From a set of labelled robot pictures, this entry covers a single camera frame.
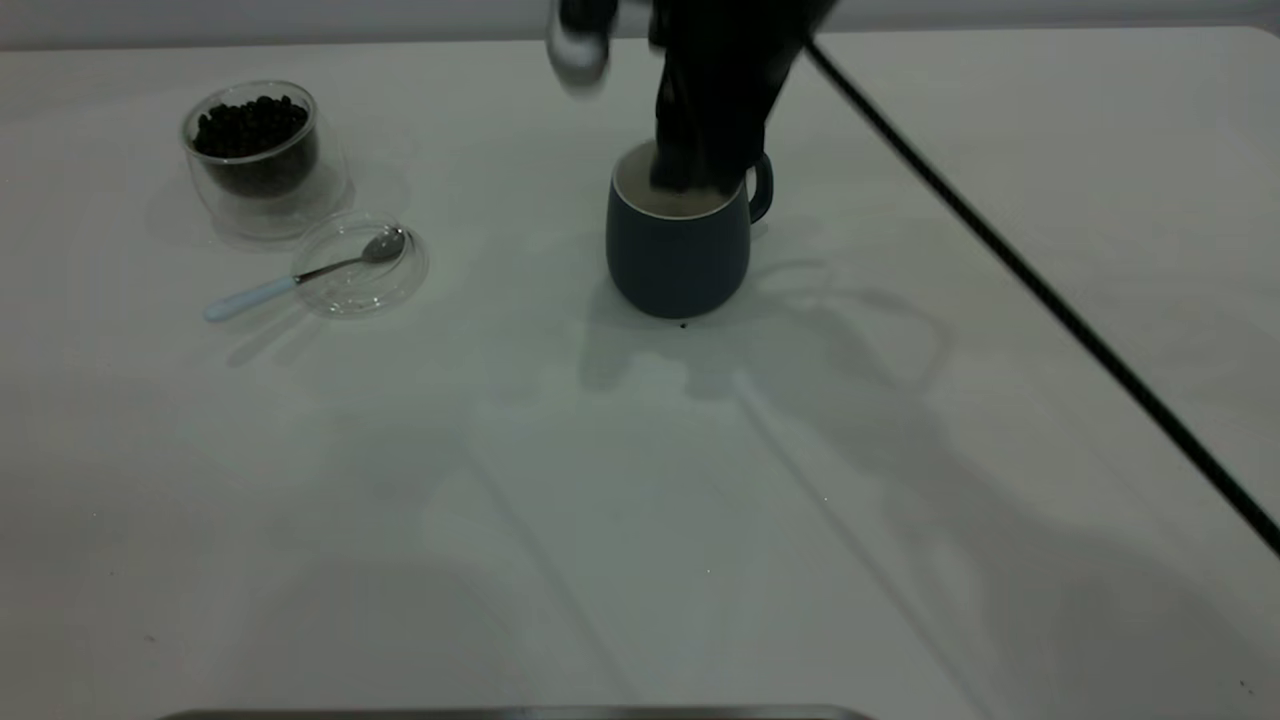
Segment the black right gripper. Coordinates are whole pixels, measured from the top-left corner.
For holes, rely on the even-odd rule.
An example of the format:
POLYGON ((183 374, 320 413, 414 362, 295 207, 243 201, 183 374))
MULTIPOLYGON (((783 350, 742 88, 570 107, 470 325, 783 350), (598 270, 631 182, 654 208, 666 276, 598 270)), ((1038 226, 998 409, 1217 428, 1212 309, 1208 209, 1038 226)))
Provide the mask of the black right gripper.
POLYGON ((805 42, 835 1, 653 1, 649 41, 664 73, 700 92, 698 115, 681 85, 655 102, 652 186, 685 193, 707 178, 735 191, 764 155, 765 126, 805 42))

